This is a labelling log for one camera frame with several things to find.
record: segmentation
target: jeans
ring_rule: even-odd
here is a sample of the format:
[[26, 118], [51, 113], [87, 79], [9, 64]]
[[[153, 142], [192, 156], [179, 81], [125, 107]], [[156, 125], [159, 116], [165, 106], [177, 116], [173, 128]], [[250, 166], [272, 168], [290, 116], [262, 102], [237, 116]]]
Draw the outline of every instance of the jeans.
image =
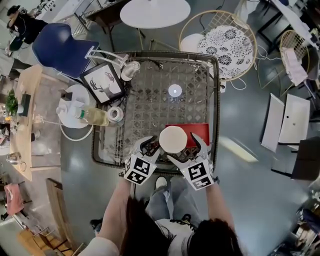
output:
[[164, 192], [171, 190], [173, 219], [181, 220], [185, 214], [189, 214], [191, 215], [190, 223], [198, 227], [202, 220], [199, 217], [195, 199], [189, 190], [188, 182], [182, 177], [173, 177], [170, 181], [171, 187], [161, 186], [151, 194], [149, 204], [145, 209], [146, 212], [154, 221], [170, 219]]

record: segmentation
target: tape roll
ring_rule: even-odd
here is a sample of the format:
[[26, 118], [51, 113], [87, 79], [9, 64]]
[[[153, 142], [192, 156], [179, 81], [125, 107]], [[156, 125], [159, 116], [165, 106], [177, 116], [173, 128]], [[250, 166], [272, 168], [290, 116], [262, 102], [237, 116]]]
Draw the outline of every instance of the tape roll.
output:
[[124, 118], [124, 112], [120, 107], [113, 106], [107, 111], [107, 117], [111, 123], [118, 123]]

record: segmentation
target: white lamp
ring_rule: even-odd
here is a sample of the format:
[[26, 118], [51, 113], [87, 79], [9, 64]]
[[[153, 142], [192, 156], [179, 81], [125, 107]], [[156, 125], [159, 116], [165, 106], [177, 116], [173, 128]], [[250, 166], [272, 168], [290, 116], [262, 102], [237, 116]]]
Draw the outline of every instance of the white lamp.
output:
[[[106, 55], [110, 55], [115, 57], [115, 60], [111, 60], [108, 59], [106, 57], [101, 57], [101, 56], [95, 56], [92, 55], [94, 53], [103, 53]], [[139, 72], [140, 70], [140, 63], [137, 61], [130, 61], [127, 62], [129, 55], [126, 54], [124, 57], [120, 57], [119, 55], [116, 55], [112, 52], [109, 51], [105, 51], [105, 50], [94, 50], [94, 46], [92, 46], [89, 51], [87, 52], [87, 54], [85, 55], [85, 58], [90, 58], [90, 59], [100, 59], [100, 60], [104, 60], [105, 62], [109, 62], [113, 65], [119, 66], [120, 69], [123, 68], [122, 72], [121, 72], [121, 78], [124, 81], [130, 81], [132, 78], [134, 78], [134, 76], [136, 75], [136, 73]]]

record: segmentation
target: round cushion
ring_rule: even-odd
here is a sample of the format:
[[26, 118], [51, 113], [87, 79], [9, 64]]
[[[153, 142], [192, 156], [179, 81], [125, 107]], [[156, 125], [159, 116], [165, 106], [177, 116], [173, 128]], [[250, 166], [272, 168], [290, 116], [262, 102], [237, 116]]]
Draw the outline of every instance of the round cushion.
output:
[[180, 44], [180, 49], [182, 52], [197, 53], [198, 44], [201, 39], [205, 36], [202, 34], [191, 34], [185, 37]]

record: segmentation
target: table leg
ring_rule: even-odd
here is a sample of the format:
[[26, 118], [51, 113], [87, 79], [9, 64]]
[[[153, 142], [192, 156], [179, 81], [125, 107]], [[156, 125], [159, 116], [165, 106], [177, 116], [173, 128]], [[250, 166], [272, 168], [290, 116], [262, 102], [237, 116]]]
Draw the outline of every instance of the table leg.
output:
[[108, 32], [109, 32], [109, 38], [110, 38], [110, 42], [111, 42], [112, 51], [115, 52], [115, 46], [114, 46], [114, 41], [113, 41], [112, 35], [111, 35], [111, 29], [110, 29], [109, 25], [107, 25], [106, 27], [108, 28]]
[[81, 17], [78, 16], [78, 14], [74, 13], [74, 16], [76, 17], [76, 19], [80, 22], [80, 24], [84, 27], [84, 29], [86, 31], [89, 31], [89, 29], [87, 28], [86, 24], [84, 23], [84, 21], [81, 19]]
[[137, 28], [138, 32], [141, 34], [141, 36], [145, 39], [146, 38], [146, 35], [139, 29]]
[[291, 27], [291, 25], [288, 25], [284, 30], [282, 30], [282, 32], [280, 34], [277, 35], [277, 37], [273, 40], [269, 50], [268, 50], [268, 55], [271, 54], [273, 52], [274, 49], [278, 49], [279, 51], [279, 44], [280, 44], [280, 41], [277, 42], [277, 40], [279, 39], [279, 37], [281, 37], [283, 35], [284, 32], [286, 32], [287, 30], [289, 30]]
[[266, 24], [264, 24], [257, 32], [267, 41], [268, 45], [272, 45], [272, 41], [263, 33], [263, 31], [269, 27], [276, 19], [281, 17], [283, 14], [279, 11], [276, 15], [274, 15]]
[[141, 31], [139, 28], [138, 28], [138, 32], [139, 32], [139, 40], [140, 40], [141, 50], [144, 50], [144, 44], [142, 43]]

